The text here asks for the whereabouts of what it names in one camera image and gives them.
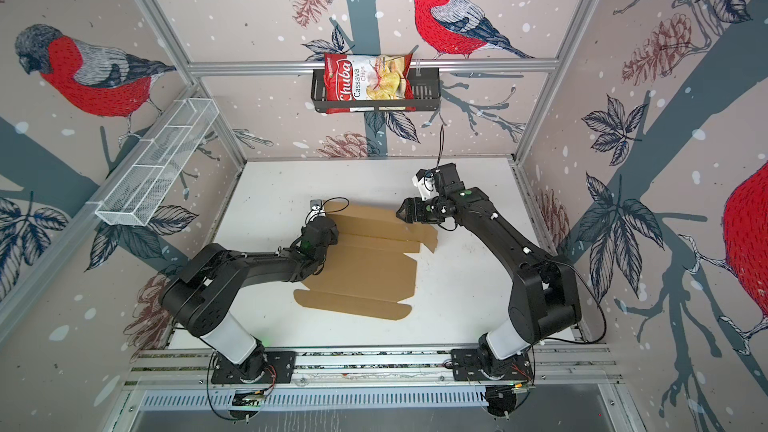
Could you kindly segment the brown cardboard paper box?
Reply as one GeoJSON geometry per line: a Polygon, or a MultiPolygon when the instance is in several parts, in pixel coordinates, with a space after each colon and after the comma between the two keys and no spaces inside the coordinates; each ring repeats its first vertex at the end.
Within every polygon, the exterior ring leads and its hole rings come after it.
{"type": "Polygon", "coordinates": [[[398,321],[412,306],[417,261],[423,247],[433,252],[438,233],[427,224],[409,224],[393,210],[329,203],[338,243],[329,248],[323,271],[302,281],[294,300],[304,308],[398,321]]]}

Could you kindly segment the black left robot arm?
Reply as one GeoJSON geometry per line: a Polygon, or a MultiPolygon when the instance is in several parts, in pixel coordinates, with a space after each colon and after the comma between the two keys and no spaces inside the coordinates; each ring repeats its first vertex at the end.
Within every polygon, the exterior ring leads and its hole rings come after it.
{"type": "Polygon", "coordinates": [[[246,253],[209,244],[166,285],[160,305],[188,333],[253,380],[267,366],[264,346],[230,312],[234,300],[248,286],[301,282],[320,273],[338,237],[331,218],[316,216],[290,246],[276,252],[246,253]]]}

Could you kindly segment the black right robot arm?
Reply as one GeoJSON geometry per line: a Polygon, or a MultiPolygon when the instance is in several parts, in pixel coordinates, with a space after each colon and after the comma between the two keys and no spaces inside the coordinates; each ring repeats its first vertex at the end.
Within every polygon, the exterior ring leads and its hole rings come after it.
{"type": "Polygon", "coordinates": [[[419,170],[413,184],[419,195],[403,201],[398,219],[438,226],[452,219],[476,236],[511,278],[506,321],[478,341],[486,373],[501,375],[531,346],[581,321],[576,273],[518,231],[480,188],[466,187],[454,163],[419,170]]]}

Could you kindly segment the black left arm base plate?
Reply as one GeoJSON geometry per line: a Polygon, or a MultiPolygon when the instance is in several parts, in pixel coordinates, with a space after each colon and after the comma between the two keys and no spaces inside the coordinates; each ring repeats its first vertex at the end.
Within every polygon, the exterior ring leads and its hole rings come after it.
{"type": "Polygon", "coordinates": [[[214,385],[289,384],[292,381],[297,353],[289,350],[267,350],[235,365],[216,353],[210,373],[214,385]]]}

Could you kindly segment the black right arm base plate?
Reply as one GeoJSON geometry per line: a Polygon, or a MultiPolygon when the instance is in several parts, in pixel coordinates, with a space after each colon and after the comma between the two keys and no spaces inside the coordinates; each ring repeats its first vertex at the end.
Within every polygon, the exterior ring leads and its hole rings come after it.
{"type": "Polygon", "coordinates": [[[535,375],[527,350],[498,359],[484,348],[452,349],[447,364],[457,382],[530,382],[535,375]]]}

